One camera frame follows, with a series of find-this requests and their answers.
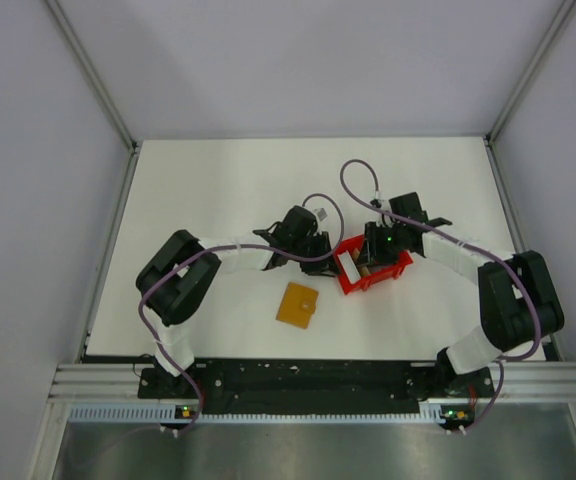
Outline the red plastic card bin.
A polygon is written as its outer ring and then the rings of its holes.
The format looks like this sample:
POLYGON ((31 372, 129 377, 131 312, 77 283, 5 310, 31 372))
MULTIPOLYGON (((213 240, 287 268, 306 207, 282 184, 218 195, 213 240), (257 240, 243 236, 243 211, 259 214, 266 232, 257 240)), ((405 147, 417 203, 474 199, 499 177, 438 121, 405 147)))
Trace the red plastic card bin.
POLYGON ((378 271, 376 273, 365 278, 361 277, 357 283, 350 284, 344 275, 344 271, 341 269, 338 256, 342 252, 348 251, 351 254, 357 268, 359 268, 356 263, 356 257, 358 256, 358 252, 363 245, 363 240, 364 238, 362 236, 355 236, 345 239, 334 253, 334 259, 340 270, 340 274, 336 276, 336 278, 345 295, 358 291, 367 291, 371 287, 381 282, 397 280, 403 275, 405 269, 413 264, 413 260, 410 254, 407 251, 403 251, 398 255, 397 260, 393 264, 377 266, 376 268, 378 271))

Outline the yellow leather card holder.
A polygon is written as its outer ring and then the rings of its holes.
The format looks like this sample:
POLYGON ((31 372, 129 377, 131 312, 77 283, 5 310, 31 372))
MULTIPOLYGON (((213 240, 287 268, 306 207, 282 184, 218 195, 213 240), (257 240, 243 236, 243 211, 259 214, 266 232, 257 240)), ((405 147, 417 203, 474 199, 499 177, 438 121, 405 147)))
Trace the yellow leather card holder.
POLYGON ((319 292, 289 282, 280 302, 276 320, 300 329, 307 329, 317 307, 319 292))

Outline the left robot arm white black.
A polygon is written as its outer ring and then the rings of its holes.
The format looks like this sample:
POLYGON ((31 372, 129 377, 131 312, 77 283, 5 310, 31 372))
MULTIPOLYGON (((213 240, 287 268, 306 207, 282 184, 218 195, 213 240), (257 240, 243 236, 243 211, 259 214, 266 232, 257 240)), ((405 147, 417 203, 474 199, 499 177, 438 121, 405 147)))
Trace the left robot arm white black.
POLYGON ((138 312, 156 344, 165 390, 180 397, 194 387, 189 321, 217 275, 269 271, 290 260, 309 276, 339 274, 329 234, 320 228, 324 217, 323 210, 294 206, 282 220, 243 236, 214 240, 178 230, 169 237, 136 279, 138 312))

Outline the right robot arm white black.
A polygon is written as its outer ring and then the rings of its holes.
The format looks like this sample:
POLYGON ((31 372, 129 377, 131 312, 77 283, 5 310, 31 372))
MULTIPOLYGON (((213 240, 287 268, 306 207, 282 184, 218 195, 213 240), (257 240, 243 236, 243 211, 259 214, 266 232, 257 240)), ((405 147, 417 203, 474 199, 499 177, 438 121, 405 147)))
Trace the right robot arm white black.
POLYGON ((388 204, 369 203, 379 219, 364 226, 361 266, 390 266, 407 252, 451 269, 478 289, 479 325, 437 354, 434 380, 442 393, 460 394, 470 385, 471 373, 521 345, 535 347, 563 328, 564 312, 540 253, 486 249, 449 220, 430 219, 415 192, 388 204))

